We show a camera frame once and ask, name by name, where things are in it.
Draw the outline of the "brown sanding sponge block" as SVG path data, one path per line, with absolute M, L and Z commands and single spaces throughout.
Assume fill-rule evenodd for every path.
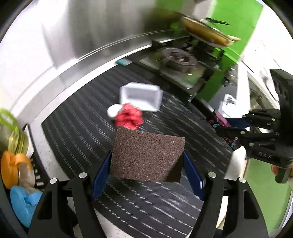
M 185 138 L 118 127 L 110 174 L 136 181 L 178 183 Z

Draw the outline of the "red paper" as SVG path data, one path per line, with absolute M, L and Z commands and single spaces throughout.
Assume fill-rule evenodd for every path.
M 137 130 L 138 127 L 143 124 L 144 120 L 142 118 L 142 111 L 129 103 L 124 104 L 115 117 L 116 127 L 125 127 Z

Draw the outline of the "black striped counter mat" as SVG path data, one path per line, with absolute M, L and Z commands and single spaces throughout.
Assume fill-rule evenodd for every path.
M 162 171 L 167 159 L 185 149 L 190 158 L 219 177 L 232 150 L 193 109 L 165 92 L 160 110 L 144 112 L 136 131 L 122 129 L 106 111 L 128 83 L 159 83 L 160 78 L 135 65 L 117 65 L 76 91 L 42 122 L 45 137 L 69 178 L 97 169 L 108 152 L 124 152 L 128 165 Z M 185 175 L 179 183 L 134 181 L 110 176 L 95 208 L 132 237 L 186 237 L 202 208 Z

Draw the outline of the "white foam cup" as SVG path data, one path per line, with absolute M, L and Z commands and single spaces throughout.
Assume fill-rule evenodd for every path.
M 118 113 L 123 109 L 122 104 L 113 104 L 107 109 L 107 116 L 111 120 L 115 120 Z

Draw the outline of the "blue lidded container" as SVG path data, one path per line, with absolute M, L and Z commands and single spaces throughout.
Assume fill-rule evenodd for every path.
M 35 209 L 42 196 L 42 191 L 35 188 L 13 186 L 10 189 L 12 208 L 23 226 L 29 228 Z

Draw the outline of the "orange lidded bottle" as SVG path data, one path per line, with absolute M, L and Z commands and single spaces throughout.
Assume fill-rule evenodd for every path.
M 7 189 L 13 186 L 34 187 L 35 176 L 31 161 L 25 154 L 4 151 L 1 157 L 1 178 Z

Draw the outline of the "white foam tray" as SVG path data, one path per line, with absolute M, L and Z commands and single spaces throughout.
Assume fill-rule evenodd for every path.
M 120 104 L 131 104 L 141 111 L 160 110 L 163 90 L 157 85 L 130 82 L 119 90 Z

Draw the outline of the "green lidded oil jug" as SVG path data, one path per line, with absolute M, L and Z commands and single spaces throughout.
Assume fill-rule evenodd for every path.
M 26 154 L 28 138 L 14 116 L 6 109 L 1 108 L 1 152 L 10 151 L 13 154 Z

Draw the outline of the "gas stove top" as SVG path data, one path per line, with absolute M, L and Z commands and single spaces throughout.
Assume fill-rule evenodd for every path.
M 179 97 L 195 96 L 209 102 L 222 86 L 228 86 L 235 69 L 224 49 L 193 37 L 161 43 L 152 41 L 128 57 L 130 68 L 150 82 Z

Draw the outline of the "frying pan with lid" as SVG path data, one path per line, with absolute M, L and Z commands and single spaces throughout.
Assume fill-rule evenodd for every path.
M 182 22 L 190 35 L 212 47 L 225 48 L 241 41 L 238 37 L 225 35 L 218 29 L 210 27 L 204 21 L 190 16 L 182 16 Z

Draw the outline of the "teal sponge piece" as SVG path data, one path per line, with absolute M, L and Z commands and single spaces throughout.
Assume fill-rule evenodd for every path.
M 123 59 L 119 59 L 116 61 L 117 64 L 122 65 L 122 66 L 126 66 L 129 64 L 132 64 L 133 62 L 129 59 L 123 58 Z

